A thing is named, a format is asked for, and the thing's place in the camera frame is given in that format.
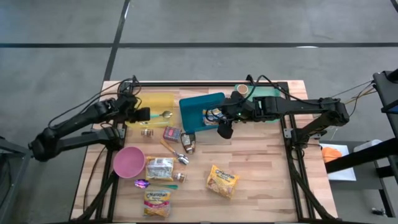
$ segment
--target concrete floor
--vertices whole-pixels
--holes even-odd
[[[2,0],[0,43],[112,43],[123,2]],[[132,0],[121,42],[396,42],[397,21],[389,0]],[[6,96],[0,135],[25,146],[49,119],[99,91],[110,51],[0,49],[0,94]],[[397,55],[398,48],[388,47],[119,49],[111,80],[132,74],[140,80],[241,80],[249,73],[265,74],[304,80],[309,97],[318,98],[368,81],[374,72],[396,69]],[[333,139],[391,138],[380,107],[377,95],[361,99]],[[12,223],[68,220],[84,153],[64,152],[47,163],[32,160]],[[345,220],[396,223],[369,218],[366,208],[381,206],[375,192],[333,195]]]

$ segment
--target plastic bowl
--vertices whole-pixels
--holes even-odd
[[[145,167],[145,155],[137,147],[122,148],[114,157],[113,169],[122,178],[137,176]]]

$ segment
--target wooden tabletop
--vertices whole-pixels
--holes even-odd
[[[290,93],[307,99],[304,82],[287,81]],[[104,82],[103,88],[116,82]],[[231,87],[143,87],[141,93],[173,93],[175,95],[175,124],[182,128],[178,101],[182,98],[209,93],[224,92],[226,96],[233,91]],[[116,92],[114,87],[107,92]],[[311,122],[312,115],[295,116],[300,128]],[[187,174],[185,183],[171,194],[171,214],[168,218],[145,218],[144,190],[134,186],[134,179],[120,179],[118,196],[114,210],[114,222],[292,222],[297,221],[287,167],[285,146],[281,126],[276,123],[234,124],[233,137],[228,140],[218,138],[215,130],[197,133],[198,145],[194,155],[188,155],[190,163],[183,166],[175,163],[174,171]],[[135,146],[146,156],[172,157],[165,147],[159,144],[163,131],[155,130],[150,140],[143,140],[137,130],[128,128],[125,146]],[[183,152],[181,143],[170,143],[179,153]],[[93,164],[102,150],[102,145],[88,147],[78,186],[72,217],[82,213],[83,196]],[[91,181],[87,196],[89,204],[98,193],[101,184],[106,153],[102,153]],[[309,146],[305,150],[305,167],[312,192],[327,211],[337,217],[335,203],[331,194],[325,165],[319,147]],[[212,165],[226,172],[240,175],[236,191],[231,200],[220,197],[206,188],[206,179]],[[137,179],[145,177],[143,171]],[[302,207],[305,200],[300,191]],[[106,216],[108,203],[103,215]]]

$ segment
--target chip bag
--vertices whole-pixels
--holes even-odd
[[[207,188],[218,193],[221,196],[231,199],[235,193],[235,185],[238,181],[238,175],[226,174],[217,166],[211,168],[209,177],[207,177]]]
[[[174,158],[147,157],[146,180],[173,181]]]
[[[170,196],[168,190],[148,190],[144,195],[144,216],[162,216],[170,215]]]

